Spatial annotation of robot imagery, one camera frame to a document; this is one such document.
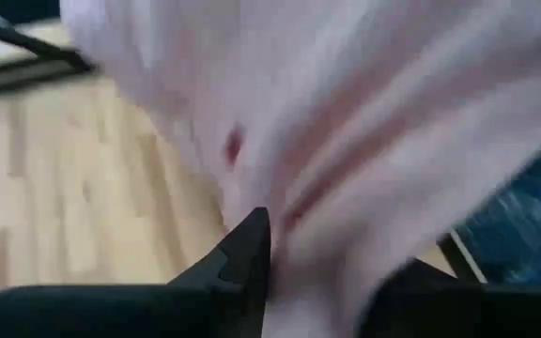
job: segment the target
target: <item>pink shirt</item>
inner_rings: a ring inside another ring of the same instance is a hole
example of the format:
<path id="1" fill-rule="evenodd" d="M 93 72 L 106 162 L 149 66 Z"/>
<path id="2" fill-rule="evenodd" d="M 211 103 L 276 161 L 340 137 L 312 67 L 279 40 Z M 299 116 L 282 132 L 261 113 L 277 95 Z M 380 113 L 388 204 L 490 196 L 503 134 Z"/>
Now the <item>pink shirt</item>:
<path id="1" fill-rule="evenodd" d="M 541 1 L 62 0 L 225 223 L 268 207 L 265 337 L 344 337 L 541 149 Z"/>

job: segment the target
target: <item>blue carpet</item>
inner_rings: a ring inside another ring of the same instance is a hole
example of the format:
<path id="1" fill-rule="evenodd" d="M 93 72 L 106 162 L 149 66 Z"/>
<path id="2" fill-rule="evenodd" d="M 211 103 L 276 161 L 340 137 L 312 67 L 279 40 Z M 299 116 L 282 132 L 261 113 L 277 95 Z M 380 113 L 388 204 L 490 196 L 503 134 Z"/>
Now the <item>blue carpet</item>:
<path id="1" fill-rule="evenodd" d="M 541 285 L 541 156 L 458 234 L 489 281 Z"/>

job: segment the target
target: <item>wooden floor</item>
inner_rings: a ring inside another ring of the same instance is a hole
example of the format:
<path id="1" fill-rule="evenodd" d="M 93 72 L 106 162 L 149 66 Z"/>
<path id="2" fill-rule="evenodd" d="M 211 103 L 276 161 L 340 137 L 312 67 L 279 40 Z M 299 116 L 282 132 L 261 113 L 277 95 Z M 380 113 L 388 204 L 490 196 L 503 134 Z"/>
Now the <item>wooden floor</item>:
<path id="1" fill-rule="evenodd" d="M 57 23 L 24 32 L 69 41 Z M 221 222 L 209 185 L 109 80 L 0 97 L 0 289 L 163 283 L 220 240 Z M 436 247 L 421 258 L 452 273 Z"/>

